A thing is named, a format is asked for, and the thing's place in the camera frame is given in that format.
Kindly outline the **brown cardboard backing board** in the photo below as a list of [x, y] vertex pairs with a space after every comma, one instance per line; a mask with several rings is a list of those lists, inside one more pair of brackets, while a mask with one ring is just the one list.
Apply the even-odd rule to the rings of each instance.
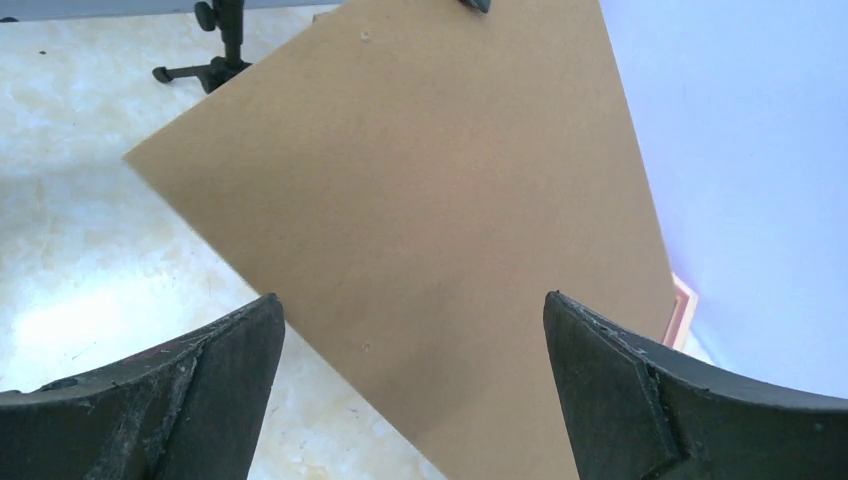
[[126, 161], [451, 479], [576, 477], [548, 292], [672, 313], [596, 1], [349, 1]]

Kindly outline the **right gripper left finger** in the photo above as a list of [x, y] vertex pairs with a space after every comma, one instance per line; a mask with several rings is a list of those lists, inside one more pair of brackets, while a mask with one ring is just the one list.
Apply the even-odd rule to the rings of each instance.
[[262, 296], [103, 367], [1, 395], [5, 479], [244, 479], [285, 338]]

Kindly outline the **pink wooden picture frame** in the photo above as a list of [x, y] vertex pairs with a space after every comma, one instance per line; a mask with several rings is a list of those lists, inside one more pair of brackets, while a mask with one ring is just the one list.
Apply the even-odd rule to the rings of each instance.
[[684, 349], [691, 332], [699, 296], [676, 274], [672, 274], [675, 302], [662, 344], [679, 351]]

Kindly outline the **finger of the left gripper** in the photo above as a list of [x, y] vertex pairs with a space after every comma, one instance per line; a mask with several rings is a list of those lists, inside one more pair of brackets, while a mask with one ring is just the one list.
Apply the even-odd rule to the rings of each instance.
[[484, 14], [488, 13], [491, 7], [491, 0], [459, 0], [459, 2]]

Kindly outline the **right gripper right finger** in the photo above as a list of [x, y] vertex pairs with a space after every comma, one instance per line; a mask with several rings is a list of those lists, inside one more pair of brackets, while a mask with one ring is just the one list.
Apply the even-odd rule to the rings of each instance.
[[712, 366], [557, 291], [543, 324], [581, 478], [846, 478], [844, 399]]

